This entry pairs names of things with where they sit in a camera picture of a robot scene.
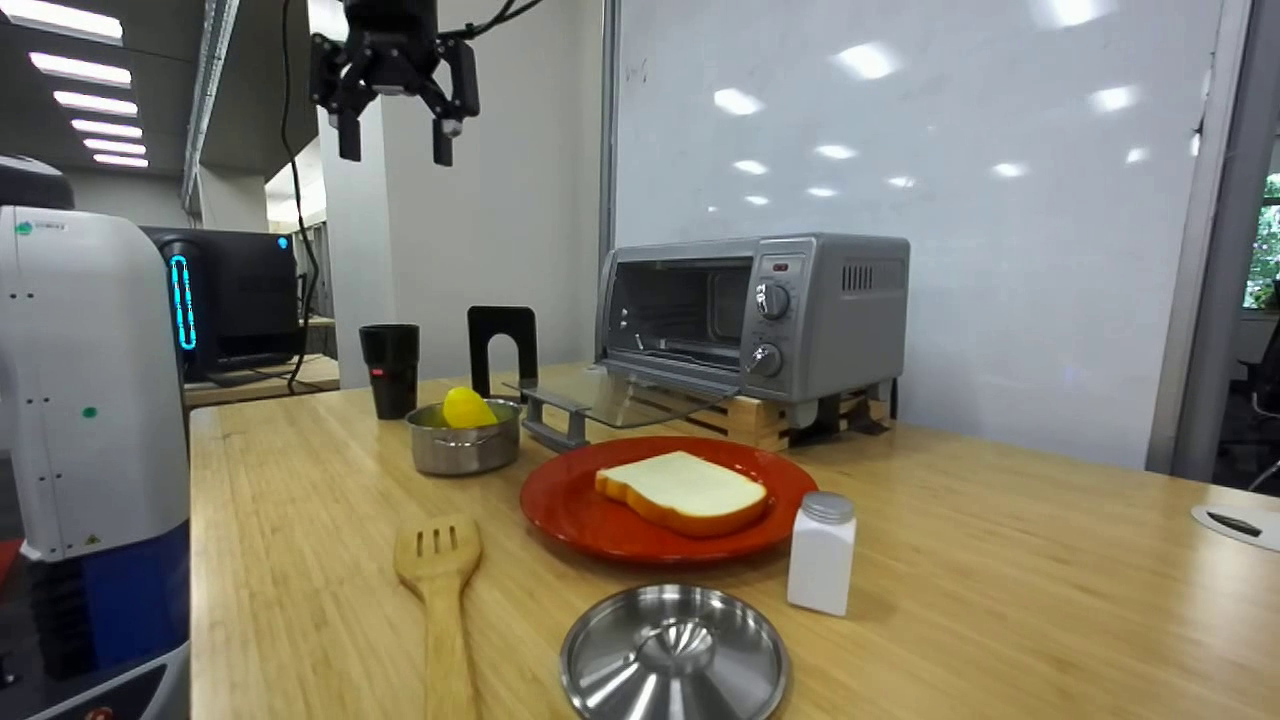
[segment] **black mug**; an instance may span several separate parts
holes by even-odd
[[[377,416],[402,420],[416,406],[416,322],[363,322],[359,349]]]

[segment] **toast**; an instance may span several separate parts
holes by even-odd
[[[769,499],[765,482],[686,453],[598,469],[596,493],[681,537],[726,537]]]

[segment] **wooden fork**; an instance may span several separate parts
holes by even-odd
[[[467,516],[433,516],[396,530],[396,571],[423,599],[429,720],[475,713],[465,582],[479,565],[479,529]]]

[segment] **metal bowl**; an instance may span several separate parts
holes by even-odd
[[[615,593],[559,647],[580,716],[756,720],[775,713],[789,677],[789,653],[753,604],[693,582]]]
[[[407,411],[413,427],[413,462],[423,477],[475,477],[497,471],[521,453],[521,406],[489,404],[497,422],[489,427],[449,427],[441,404]]]

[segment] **small white box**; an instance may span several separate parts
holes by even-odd
[[[789,604],[848,617],[857,516],[835,493],[807,493],[791,529]]]

